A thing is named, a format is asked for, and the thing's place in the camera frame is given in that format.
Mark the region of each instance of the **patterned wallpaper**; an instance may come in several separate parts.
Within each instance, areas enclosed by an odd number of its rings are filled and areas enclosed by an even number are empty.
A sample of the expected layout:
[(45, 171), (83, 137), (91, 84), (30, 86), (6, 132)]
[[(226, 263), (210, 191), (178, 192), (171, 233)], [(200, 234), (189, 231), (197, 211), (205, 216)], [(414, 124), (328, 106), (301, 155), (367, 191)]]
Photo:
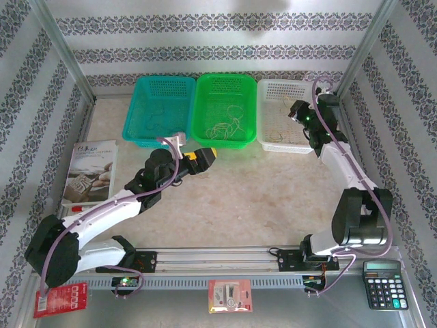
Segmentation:
[(343, 105), (369, 176), (393, 193), (401, 247), (427, 327), (437, 327), (437, 9), (400, 1)]
[(149, 74), (330, 75), (338, 83), (381, 0), (48, 1), (94, 92)]
[(25, 0), (0, 1), (0, 327), (16, 320), (41, 218), (56, 213), (89, 105)]

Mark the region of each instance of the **calculator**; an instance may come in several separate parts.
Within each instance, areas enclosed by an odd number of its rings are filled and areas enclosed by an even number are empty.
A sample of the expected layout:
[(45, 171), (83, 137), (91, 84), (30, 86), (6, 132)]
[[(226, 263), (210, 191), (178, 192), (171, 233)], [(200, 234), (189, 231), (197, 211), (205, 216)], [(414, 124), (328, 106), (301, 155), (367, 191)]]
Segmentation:
[(363, 279), (372, 310), (408, 310), (401, 262), (372, 260), (364, 262)]

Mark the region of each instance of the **white plastic basket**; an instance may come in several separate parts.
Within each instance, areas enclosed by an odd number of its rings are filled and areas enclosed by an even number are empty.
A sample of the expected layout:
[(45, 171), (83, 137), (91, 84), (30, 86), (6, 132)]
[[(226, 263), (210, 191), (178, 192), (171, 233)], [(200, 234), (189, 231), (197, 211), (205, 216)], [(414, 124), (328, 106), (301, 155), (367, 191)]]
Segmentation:
[(303, 126), (288, 117), (296, 100), (311, 103), (311, 82), (262, 79), (257, 88), (257, 140), (269, 152), (308, 154)]

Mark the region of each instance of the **calculator keypad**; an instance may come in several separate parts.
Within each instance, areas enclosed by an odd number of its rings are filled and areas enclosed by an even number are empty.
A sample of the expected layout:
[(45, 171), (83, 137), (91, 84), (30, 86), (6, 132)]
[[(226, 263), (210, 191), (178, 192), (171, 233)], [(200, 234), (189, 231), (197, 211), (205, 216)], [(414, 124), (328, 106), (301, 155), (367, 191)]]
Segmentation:
[(366, 289), (369, 291), (370, 305), (373, 310), (407, 310), (404, 284), (396, 275), (396, 279), (367, 279)]

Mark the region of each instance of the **book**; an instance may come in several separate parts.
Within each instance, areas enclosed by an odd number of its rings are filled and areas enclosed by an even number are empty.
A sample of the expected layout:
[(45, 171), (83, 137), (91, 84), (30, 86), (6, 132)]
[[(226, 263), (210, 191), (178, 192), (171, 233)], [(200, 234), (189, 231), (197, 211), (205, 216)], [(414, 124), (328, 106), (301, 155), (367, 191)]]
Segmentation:
[(76, 143), (62, 205), (96, 205), (110, 198), (113, 195), (116, 160), (115, 140)]

